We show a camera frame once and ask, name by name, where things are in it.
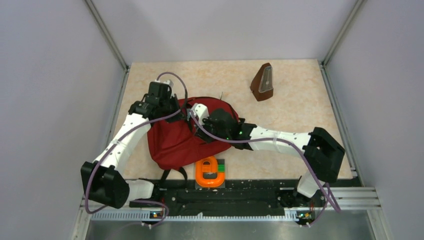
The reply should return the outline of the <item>red student backpack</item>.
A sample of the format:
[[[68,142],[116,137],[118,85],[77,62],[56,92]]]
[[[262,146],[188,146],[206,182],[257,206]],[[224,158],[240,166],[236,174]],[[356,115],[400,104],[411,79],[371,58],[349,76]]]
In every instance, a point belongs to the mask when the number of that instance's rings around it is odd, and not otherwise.
[[[204,121],[203,127],[209,133],[221,139],[235,140],[243,119],[229,103],[209,96],[190,97],[183,112],[188,114],[195,103],[208,107],[212,120]],[[186,119],[172,123],[165,120],[154,123],[147,133],[147,141],[152,160],[163,170],[159,181],[163,189],[166,188],[166,180],[171,170],[180,172],[187,179],[184,166],[231,148],[230,143],[215,139],[206,143],[194,136],[189,131]]]

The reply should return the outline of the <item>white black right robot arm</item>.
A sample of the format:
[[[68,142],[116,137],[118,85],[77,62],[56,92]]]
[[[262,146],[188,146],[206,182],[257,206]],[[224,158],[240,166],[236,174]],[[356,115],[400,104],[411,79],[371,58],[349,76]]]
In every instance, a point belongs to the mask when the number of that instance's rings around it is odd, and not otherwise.
[[[275,151],[302,159],[307,173],[300,177],[293,192],[293,200],[299,206],[307,206],[316,191],[338,179],[346,151],[322,127],[302,133],[271,130],[235,120],[222,108],[209,113],[202,104],[191,109],[189,115],[197,135],[206,142],[228,143],[239,150]]]

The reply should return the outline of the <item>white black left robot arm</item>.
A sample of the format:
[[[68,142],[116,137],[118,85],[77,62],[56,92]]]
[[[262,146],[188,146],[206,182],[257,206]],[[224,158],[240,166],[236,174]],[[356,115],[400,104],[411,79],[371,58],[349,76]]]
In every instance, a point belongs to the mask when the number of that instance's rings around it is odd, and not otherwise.
[[[84,204],[89,201],[102,207],[119,209],[126,203],[142,200],[154,207],[160,202],[160,193],[148,180],[126,180],[126,165],[139,141],[155,122],[175,120],[182,115],[173,82],[150,82],[142,100],[128,109],[124,122],[106,149],[92,162],[86,161],[80,169],[84,190]]]

